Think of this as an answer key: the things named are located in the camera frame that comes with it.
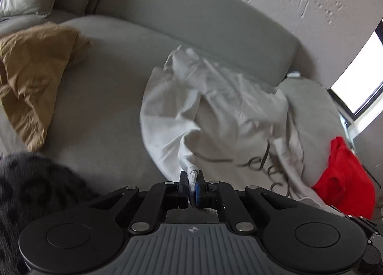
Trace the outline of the white t-shirt with script print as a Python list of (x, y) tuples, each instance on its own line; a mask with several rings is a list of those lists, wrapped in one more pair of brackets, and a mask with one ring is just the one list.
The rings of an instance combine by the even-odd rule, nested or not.
[(208, 181), (261, 186), (331, 211), (303, 179), (304, 148), (284, 93), (191, 48), (152, 70), (140, 125), (157, 168), (170, 181), (185, 171), (193, 192), (202, 171)]

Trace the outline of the black fuzzy blanket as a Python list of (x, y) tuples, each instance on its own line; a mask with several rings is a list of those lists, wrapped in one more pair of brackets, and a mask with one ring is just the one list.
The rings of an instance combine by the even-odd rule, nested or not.
[(18, 247), (27, 225), (98, 196), (72, 170), (40, 154), (1, 158), (1, 274), (27, 272)]

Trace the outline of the red garment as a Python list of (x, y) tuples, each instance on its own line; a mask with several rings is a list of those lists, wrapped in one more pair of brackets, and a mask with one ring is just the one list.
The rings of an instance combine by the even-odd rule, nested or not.
[(373, 217), (375, 187), (341, 136), (331, 140), (327, 168), (312, 189), (325, 204), (346, 215)]

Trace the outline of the small white device on sofa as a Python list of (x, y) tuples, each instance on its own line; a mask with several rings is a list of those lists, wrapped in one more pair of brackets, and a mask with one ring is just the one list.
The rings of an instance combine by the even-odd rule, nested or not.
[(286, 75), (287, 78), (301, 78), (301, 73), (298, 72), (298, 71), (293, 71), (293, 72), (289, 72), (287, 75)]

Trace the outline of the grey-green sofa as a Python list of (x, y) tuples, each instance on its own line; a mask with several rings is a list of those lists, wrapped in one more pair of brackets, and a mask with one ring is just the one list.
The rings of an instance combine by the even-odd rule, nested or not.
[(317, 83), (288, 78), (289, 31), (240, 0), (91, 0), (89, 14), (3, 19), (1, 34), (70, 26), (91, 41), (66, 68), (41, 153), (94, 189), (203, 170), (311, 205), (344, 132)]

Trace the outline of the tan brown garment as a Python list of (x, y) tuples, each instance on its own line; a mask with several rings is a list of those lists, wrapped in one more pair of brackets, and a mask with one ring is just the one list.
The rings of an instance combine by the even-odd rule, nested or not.
[(1, 107), (28, 151), (44, 146), (63, 73), (90, 47), (78, 29), (53, 22), (1, 37)]

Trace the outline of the window with black frame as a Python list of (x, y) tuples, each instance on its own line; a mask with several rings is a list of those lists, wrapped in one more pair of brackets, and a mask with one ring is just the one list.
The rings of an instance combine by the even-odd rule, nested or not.
[(328, 89), (346, 115), (356, 120), (382, 94), (382, 23), (379, 23), (353, 62)]

